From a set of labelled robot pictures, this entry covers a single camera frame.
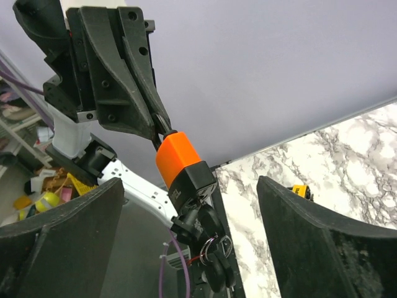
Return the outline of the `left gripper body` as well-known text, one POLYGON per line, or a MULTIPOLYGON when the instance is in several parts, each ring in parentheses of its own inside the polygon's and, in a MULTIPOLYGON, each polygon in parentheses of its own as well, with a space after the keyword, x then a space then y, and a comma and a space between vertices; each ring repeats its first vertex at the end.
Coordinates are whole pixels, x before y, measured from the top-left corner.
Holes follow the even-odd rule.
MULTIPOLYGON (((98 121, 80 8, 43 8, 43 52, 45 62, 55 72, 55 77, 43 85, 43 91, 47 103, 73 121, 98 121)), ((120 56, 127 63, 117 8, 107 10, 120 56)))

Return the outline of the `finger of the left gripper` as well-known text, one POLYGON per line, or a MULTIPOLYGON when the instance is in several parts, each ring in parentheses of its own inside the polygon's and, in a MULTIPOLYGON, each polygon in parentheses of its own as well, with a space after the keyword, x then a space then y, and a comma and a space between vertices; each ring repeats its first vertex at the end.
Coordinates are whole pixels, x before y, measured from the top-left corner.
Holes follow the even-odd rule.
POLYGON ((127 67, 136 91, 133 100, 147 130, 170 130, 171 123, 156 88, 152 66, 149 35, 155 31, 153 20, 146 20, 139 7, 118 7, 122 29, 122 42, 127 67))
POLYGON ((154 123, 124 59, 105 7, 79 9, 97 118, 106 130, 151 140, 154 123))

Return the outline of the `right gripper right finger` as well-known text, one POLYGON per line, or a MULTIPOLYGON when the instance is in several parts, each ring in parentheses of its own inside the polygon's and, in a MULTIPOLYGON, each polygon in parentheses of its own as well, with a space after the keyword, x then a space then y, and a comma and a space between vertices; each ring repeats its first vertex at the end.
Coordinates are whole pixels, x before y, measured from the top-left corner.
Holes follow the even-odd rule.
POLYGON ((282 297, 396 297, 396 230, 341 215, 267 176, 257 195, 282 297))

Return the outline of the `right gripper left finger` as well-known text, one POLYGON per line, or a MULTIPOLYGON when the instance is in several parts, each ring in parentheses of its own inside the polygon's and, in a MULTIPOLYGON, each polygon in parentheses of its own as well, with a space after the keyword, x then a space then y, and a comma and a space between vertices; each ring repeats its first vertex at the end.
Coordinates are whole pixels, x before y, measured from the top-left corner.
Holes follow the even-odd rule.
POLYGON ((1 227, 1 297, 99 297, 124 202, 121 179, 1 227))

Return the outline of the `yellow padlock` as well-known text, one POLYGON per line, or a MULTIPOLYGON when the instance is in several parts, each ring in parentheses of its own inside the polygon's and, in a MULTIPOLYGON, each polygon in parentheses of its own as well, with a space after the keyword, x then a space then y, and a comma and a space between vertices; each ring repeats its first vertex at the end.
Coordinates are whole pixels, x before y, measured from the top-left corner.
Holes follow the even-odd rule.
POLYGON ((300 197, 313 201, 313 196, 308 185, 294 185, 292 187, 288 187, 288 189, 300 197))

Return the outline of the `orange padlock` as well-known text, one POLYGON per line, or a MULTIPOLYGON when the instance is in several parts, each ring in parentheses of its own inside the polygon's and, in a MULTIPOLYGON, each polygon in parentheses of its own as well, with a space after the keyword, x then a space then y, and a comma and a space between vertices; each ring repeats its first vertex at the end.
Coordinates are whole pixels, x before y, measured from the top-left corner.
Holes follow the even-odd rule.
POLYGON ((156 166, 172 205, 182 215, 198 208, 213 193, 217 181, 184 132, 172 129, 161 114, 154 113, 152 118, 156 166))

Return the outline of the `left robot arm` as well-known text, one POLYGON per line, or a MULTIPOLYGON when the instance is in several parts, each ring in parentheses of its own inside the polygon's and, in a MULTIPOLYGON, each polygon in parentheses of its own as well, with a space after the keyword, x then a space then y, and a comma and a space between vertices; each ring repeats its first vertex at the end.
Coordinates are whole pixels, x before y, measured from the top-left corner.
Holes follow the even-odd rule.
POLYGON ((172 128, 159 96, 149 44, 154 22, 139 7, 64 11, 59 1, 16 1, 12 8, 54 72, 42 89, 54 125, 47 153, 86 184, 120 179, 125 195, 169 227, 179 242, 198 245, 200 209, 215 180, 186 134, 172 128), (166 189, 120 161, 91 133, 93 121, 149 140, 166 189))

